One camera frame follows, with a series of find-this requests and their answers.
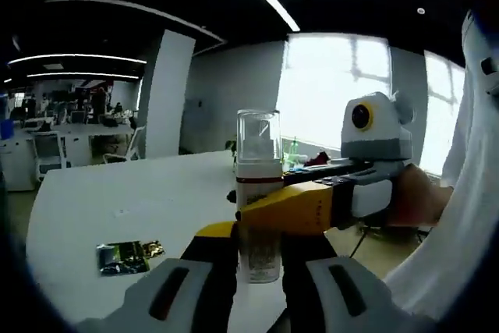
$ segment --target cable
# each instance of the cable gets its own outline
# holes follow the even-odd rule
[[[370,226],[366,226],[366,227],[364,228],[364,233],[362,234],[362,237],[360,237],[360,239],[359,239],[359,241],[358,241],[358,243],[357,243],[356,248],[355,248],[355,249],[353,249],[352,253],[350,254],[350,257],[353,257],[353,256],[356,254],[357,250],[358,250],[358,249],[359,249],[359,247],[360,247],[360,244],[361,244],[361,243],[362,243],[362,241],[366,238],[367,233],[370,231],[370,229],[371,229],[371,227],[370,227]]]

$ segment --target clear plastic bottle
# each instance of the clear plastic bottle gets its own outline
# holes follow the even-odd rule
[[[243,109],[237,121],[237,208],[283,187],[278,111]],[[273,282],[281,269],[280,233],[241,228],[242,270],[250,283]]]

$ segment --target hand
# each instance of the hand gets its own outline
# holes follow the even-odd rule
[[[394,181],[389,225],[436,225],[453,189],[433,185],[426,173],[408,165]]]

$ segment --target ceiling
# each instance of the ceiling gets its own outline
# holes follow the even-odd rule
[[[111,0],[166,12],[193,28],[151,12],[117,4],[75,0],[5,0],[0,57],[7,63],[30,55],[80,53],[147,60],[163,29],[196,38],[196,52],[286,38],[290,27],[265,0]],[[386,37],[392,45],[431,50],[463,63],[461,23],[466,0],[278,0],[302,32],[328,31]],[[416,10],[422,7],[426,13]],[[26,74],[66,72],[141,75],[143,64],[95,58],[49,58],[5,65],[3,80],[26,84]]]

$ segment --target camera lens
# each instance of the camera lens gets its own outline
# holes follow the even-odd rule
[[[370,113],[365,105],[357,105],[352,111],[352,122],[357,129],[363,129],[369,124]]]

